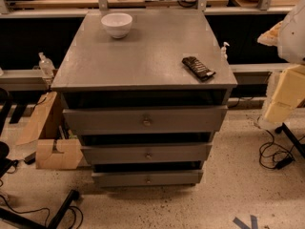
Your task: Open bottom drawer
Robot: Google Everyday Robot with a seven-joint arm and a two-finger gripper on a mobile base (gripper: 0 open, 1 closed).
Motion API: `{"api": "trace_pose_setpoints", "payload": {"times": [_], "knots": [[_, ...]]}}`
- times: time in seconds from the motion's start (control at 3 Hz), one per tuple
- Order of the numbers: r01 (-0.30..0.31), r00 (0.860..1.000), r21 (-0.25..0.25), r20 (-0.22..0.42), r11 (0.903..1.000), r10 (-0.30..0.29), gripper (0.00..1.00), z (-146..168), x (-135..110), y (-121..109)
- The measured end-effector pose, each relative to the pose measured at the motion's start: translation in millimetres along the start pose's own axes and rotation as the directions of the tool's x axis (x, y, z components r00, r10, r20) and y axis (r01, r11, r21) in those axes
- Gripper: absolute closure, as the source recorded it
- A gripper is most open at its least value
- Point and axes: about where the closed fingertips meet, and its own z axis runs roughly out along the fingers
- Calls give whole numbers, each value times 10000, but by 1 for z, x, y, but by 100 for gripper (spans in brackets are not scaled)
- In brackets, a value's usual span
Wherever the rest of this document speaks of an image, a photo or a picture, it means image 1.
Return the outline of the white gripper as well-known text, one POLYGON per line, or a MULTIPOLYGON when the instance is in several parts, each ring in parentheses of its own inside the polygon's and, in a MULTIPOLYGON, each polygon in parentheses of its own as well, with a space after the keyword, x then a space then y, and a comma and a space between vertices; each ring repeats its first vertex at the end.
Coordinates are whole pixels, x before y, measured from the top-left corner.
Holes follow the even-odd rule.
MULTIPOLYGON (((260 34, 257 42, 276 46, 282 21, 260 34)), ((264 119, 270 123, 284 122, 292 111, 305 99, 305 66, 293 64, 279 76, 264 119)))

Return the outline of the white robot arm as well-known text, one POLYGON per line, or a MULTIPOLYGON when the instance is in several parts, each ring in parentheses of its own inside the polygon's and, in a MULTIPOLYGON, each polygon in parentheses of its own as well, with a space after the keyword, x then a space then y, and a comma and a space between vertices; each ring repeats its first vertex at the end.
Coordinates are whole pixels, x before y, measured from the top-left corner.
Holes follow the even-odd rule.
POLYGON ((277 46, 278 56, 290 63, 280 74, 264 114, 268 122, 284 122, 305 99, 305 0, 299 0, 285 18, 262 33, 257 42, 277 46))

